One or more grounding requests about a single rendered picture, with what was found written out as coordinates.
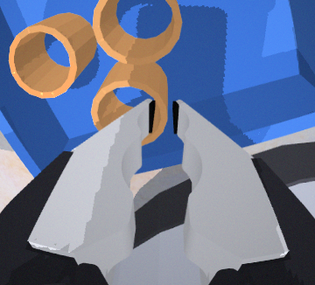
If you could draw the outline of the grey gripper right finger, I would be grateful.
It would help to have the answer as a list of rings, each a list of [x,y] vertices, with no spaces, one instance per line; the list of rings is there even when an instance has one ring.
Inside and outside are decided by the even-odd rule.
[[[315,218],[307,208],[261,158],[182,100],[172,102],[172,114],[192,181],[184,251],[201,285],[226,268],[239,272],[240,285],[315,285]]]

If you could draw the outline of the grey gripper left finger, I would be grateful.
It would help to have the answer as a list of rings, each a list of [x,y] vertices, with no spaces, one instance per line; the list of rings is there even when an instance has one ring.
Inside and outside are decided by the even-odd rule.
[[[156,102],[146,99],[63,151],[0,212],[0,285],[74,284],[81,263],[113,285],[133,251],[130,180],[142,167]]]

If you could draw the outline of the bronze bushing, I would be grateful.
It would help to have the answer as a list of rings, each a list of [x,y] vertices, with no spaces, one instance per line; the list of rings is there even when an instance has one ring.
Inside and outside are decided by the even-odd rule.
[[[167,77],[161,66],[155,62],[140,66],[120,61],[115,63],[93,99],[91,115],[98,130],[133,108],[117,99],[113,92],[117,87],[138,88],[154,98],[156,106],[152,134],[142,140],[142,146],[155,141],[163,133],[168,116]]]
[[[172,10],[171,23],[154,38],[135,38],[119,25],[119,0],[99,0],[94,9],[93,29],[97,43],[108,56],[131,65],[156,62],[168,54],[179,40],[182,26],[177,0],[165,0]]]
[[[58,65],[45,47],[46,33],[58,39],[69,55],[70,66]],[[96,37],[91,24],[80,15],[61,13],[21,31],[10,46],[13,77],[27,93],[54,98],[73,84],[95,56]]]

